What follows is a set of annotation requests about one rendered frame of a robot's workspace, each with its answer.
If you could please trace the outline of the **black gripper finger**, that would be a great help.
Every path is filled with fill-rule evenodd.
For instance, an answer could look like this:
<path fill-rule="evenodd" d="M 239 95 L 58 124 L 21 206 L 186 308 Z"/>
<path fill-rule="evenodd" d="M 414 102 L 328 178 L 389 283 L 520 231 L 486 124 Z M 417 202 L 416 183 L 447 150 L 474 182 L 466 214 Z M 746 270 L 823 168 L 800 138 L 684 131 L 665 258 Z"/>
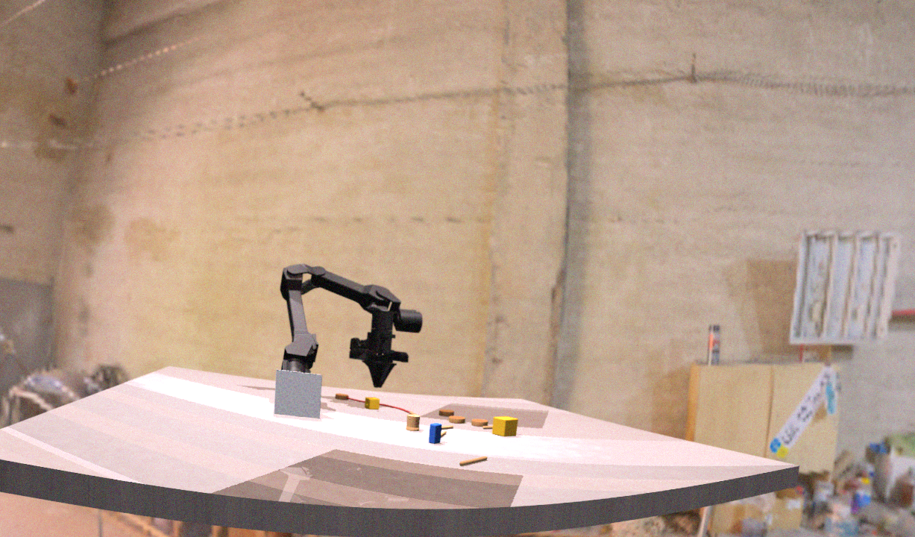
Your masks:
<path fill-rule="evenodd" d="M 383 366 L 383 373 L 381 375 L 381 377 L 382 377 L 381 382 L 380 382 L 378 388 L 382 388 L 383 382 L 385 382 L 386 378 L 388 378 L 388 375 L 390 374 L 390 371 L 392 371 L 394 365 L 397 365 L 397 363 L 386 363 L 385 362 L 385 366 Z"/>
<path fill-rule="evenodd" d="M 384 362 L 368 362 L 368 361 L 364 361 L 364 360 L 362 360 L 362 362 L 365 363 L 366 366 L 368 366 L 368 369 L 371 372 L 371 379 L 374 384 L 374 387 L 378 388 L 378 386 L 381 382 L 381 378 L 382 378 L 381 375 L 383 373 L 383 366 L 385 366 L 385 363 Z"/>

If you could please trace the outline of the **orange square block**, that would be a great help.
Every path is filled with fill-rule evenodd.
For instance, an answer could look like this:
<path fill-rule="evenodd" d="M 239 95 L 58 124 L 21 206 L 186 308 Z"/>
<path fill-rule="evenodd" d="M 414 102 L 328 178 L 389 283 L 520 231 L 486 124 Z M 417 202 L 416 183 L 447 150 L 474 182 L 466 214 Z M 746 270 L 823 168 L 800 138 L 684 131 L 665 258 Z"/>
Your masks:
<path fill-rule="evenodd" d="M 492 434 L 499 436 L 516 436 L 518 431 L 518 419 L 511 417 L 494 418 L 494 429 Z"/>

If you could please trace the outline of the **blue rectangular block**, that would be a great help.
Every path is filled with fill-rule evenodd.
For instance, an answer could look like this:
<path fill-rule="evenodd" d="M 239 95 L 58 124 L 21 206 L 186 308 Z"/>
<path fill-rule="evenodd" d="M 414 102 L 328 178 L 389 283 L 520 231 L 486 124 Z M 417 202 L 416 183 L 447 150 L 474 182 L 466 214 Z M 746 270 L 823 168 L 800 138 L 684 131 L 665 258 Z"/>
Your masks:
<path fill-rule="evenodd" d="M 441 441 L 442 434 L 442 424 L 431 424 L 430 425 L 430 434 L 429 434 L 429 443 L 439 443 Z"/>

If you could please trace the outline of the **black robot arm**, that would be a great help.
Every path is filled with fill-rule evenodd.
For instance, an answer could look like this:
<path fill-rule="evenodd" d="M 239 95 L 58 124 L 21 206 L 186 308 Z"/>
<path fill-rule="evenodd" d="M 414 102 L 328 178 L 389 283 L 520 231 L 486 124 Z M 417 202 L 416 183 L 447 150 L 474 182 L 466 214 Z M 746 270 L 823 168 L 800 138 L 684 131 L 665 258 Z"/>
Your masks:
<path fill-rule="evenodd" d="M 311 278 L 303 282 L 304 273 Z M 372 314 L 371 327 L 396 332 L 420 333 L 422 314 L 417 310 L 402 310 L 400 300 L 390 290 L 376 285 L 359 285 L 335 273 L 325 271 L 323 266 L 296 264 L 283 269 L 280 282 L 281 297 L 286 300 L 292 333 L 292 343 L 286 346 L 281 370 L 302 371 L 310 374 L 316 362 L 318 343 L 316 334 L 307 332 L 301 295 L 312 289 L 323 288 L 357 302 L 366 312 Z M 392 302 L 392 304 L 390 304 Z M 390 304 L 390 309 L 389 308 Z"/>

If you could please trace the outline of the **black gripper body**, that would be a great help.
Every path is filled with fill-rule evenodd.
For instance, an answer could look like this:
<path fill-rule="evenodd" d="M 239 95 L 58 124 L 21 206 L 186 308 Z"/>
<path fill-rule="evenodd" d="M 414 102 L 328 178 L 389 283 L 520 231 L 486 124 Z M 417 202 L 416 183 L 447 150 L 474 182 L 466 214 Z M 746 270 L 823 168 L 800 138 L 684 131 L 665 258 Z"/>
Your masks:
<path fill-rule="evenodd" d="M 371 337 L 371 349 L 353 348 L 349 351 L 350 358 L 368 362 L 407 362 L 409 356 L 407 356 L 405 351 L 392 350 L 392 339 L 395 339 L 395 334 L 392 334 L 390 330 L 374 329 L 374 327 L 371 327 L 371 332 L 368 332 L 368 336 Z"/>

